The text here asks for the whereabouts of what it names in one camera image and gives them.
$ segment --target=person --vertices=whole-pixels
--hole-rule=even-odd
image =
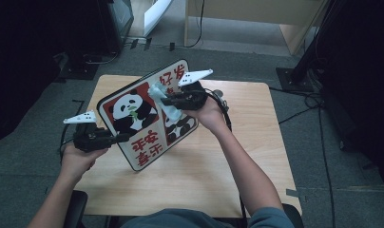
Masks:
[[[248,226],[294,227],[283,211],[274,184],[229,130],[217,102],[208,98],[203,108],[197,111],[185,110],[184,113],[197,118],[219,141],[240,197],[251,215]],[[69,144],[64,152],[58,179],[29,227],[63,227],[71,191],[96,159],[106,151],[107,149],[103,149],[85,153]],[[134,218],[123,227],[150,226],[227,227],[203,212],[187,209],[164,209],[152,215]]]

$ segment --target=forearm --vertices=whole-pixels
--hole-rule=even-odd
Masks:
[[[75,181],[59,177],[29,227],[63,227]]]
[[[274,184],[240,145],[226,126],[212,131],[219,140],[227,159],[240,196],[253,215],[261,207],[282,209]]]

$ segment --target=table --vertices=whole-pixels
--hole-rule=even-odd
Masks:
[[[203,17],[279,24],[291,54],[296,54],[311,27],[319,24],[328,0],[206,0]],[[187,0],[184,44],[188,46],[188,17],[201,17],[202,0]]]
[[[88,110],[96,110],[104,96],[139,78],[101,76]],[[223,91],[234,134],[273,181],[281,201],[301,213],[298,198],[286,195],[286,189],[295,191],[296,186],[268,86],[201,82]],[[104,126],[97,119],[97,125]],[[76,189],[88,193],[86,215],[144,216],[164,208],[186,208],[214,218],[241,217],[239,192],[227,161],[216,138],[201,125],[141,172],[133,171],[118,146],[112,145]]]

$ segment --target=sleeve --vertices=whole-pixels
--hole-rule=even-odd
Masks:
[[[256,211],[249,219],[248,227],[294,228],[294,225],[282,210],[274,207],[264,207]]]

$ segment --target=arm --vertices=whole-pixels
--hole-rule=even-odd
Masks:
[[[106,151],[103,149],[85,153],[68,144],[59,177],[28,227],[63,227],[74,187]]]
[[[242,201],[251,215],[262,207],[276,207],[283,210],[275,186],[228,129],[221,110],[212,98],[208,98],[200,110],[184,113],[198,118],[200,123],[218,139]]]

